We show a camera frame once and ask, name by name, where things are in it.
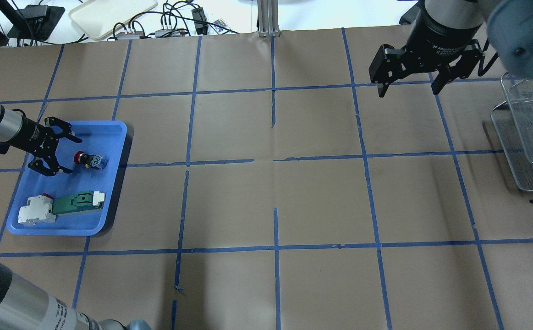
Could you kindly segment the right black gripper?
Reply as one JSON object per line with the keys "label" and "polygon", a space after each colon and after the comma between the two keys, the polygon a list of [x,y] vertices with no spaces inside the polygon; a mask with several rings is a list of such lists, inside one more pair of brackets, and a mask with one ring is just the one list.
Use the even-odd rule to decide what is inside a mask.
{"label": "right black gripper", "polygon": [[[435,21],[422,7],[411,7],[402,15],[400,24],[405,23],[412,25],[405,45],[396,49],[382,44],[369,66],[371,83],[377,85],[380,98],[386,95],[390,84],[404,79],[405,73],[436,69],[438,74],[431,88],[433,94],[438,95],[452,81],[468,78],[484,58],[479,41],[472,39],[475,27],[447,27]],[[451,66],[449,63],[458,57],[457,63]]]}

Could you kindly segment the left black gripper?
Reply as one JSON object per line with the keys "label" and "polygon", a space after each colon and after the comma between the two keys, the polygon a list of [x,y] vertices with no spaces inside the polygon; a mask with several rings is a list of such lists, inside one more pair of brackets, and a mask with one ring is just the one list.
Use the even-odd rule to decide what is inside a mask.
{"label": "left black gripper", "polygon": [[47,117],[44,125],[28,119],[25,115],[21,119],[18,148],[35,156],[28,163],[28,168],[45,177],[73,173],[72,169],[60,165],[55,157],[59,138],[82,143],[82,139],[74,134],[72,125],[57,117]]}

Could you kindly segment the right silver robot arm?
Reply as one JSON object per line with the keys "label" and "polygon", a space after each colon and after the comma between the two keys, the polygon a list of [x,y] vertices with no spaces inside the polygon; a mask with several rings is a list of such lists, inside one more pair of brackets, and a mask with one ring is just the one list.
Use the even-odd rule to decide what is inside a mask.
{"label": "right silver robot arm", "polygon": [[395,81],[436,72],[433,94],[499,59],[514,77],[533,79],[533,0],[419,0],[402,48],[379,46],[369,66],[384,97]]}

